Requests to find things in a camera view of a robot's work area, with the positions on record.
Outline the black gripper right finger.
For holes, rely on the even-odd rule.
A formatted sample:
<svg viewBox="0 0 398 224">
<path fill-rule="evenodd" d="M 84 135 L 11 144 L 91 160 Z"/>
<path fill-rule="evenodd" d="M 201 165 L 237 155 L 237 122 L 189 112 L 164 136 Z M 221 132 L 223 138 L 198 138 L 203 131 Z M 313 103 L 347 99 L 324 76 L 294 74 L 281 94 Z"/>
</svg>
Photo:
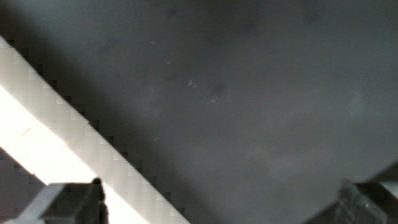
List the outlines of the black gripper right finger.
<svg viewBox="0 0 398 224">
<path fill-rule="evenodd" d="M 336 202 L 305 224 L 398 224 L 398 182 L 345 181 Z"/>
</svg>

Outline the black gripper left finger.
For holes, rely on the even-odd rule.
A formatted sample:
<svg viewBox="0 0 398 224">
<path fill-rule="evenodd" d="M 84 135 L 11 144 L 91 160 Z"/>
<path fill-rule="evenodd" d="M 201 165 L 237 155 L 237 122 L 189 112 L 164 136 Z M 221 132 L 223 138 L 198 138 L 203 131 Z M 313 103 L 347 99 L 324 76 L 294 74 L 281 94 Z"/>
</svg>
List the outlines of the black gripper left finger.
<svg viewBox="0 0 398 224">
<path fill-rule="evenodd" d="M 52 183 L 13 224 L 109 224 L 102 179 L 88 183 Z"/>
</svg>

